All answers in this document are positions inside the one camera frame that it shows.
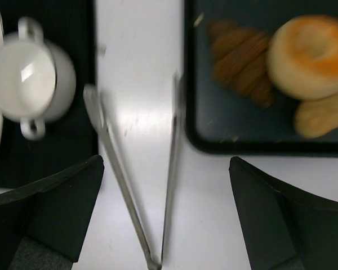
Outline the metal serving tongs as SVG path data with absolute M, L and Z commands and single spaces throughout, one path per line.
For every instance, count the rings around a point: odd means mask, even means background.
M 143 225 L 140 221 L 139 212 L 136 210 L 133 197 L 127 185 L 128 177 L 124 172 L 124 162 L 121 161 L 120 154 L 114 147 L 115 135 L 112 130 L 110 114 L 104 108 L 101 94 L 92 84 L 86 84 L 83 89 L 83 100 L 90 122 L 96 131 L 99 140 L 103 143 L 106 156 L 112 167 L 112 171 L 117 180 L 122 197 L 130 215 L 134 230 L 136 232 L 141 249 L 144 253 L 147 269 L 161 269 L 164 261 L 164 251 L 166 248 L 166 238 L 171 225 L 170 208 L 172 195 L 174 194 L 174 184 L 177 176 L 179 163 L 180 136 L 182 130 L 183 116 L 185 115 L 185 94 L 182 88 L 182 79 L 176 74 L 173 75 L 172 89 L 172 133 L 170 143 L 170 159 L 168 165 L 168 176 L 166 186 L 166 202 L 164 209 L 161 258 L 156 262 L 152 258 L 149 243 L 144 233 Z

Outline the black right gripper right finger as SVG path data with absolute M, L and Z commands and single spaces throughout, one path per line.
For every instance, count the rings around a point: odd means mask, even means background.
M 252 269 L 338 269 L 338 202 L 274 178 L 239 157 L 229 164 Z

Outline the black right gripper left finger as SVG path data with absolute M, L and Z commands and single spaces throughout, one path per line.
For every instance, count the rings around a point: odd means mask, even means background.
M 0 193 L 0 269 L 71 269 L 104 174 L 100 155 Z

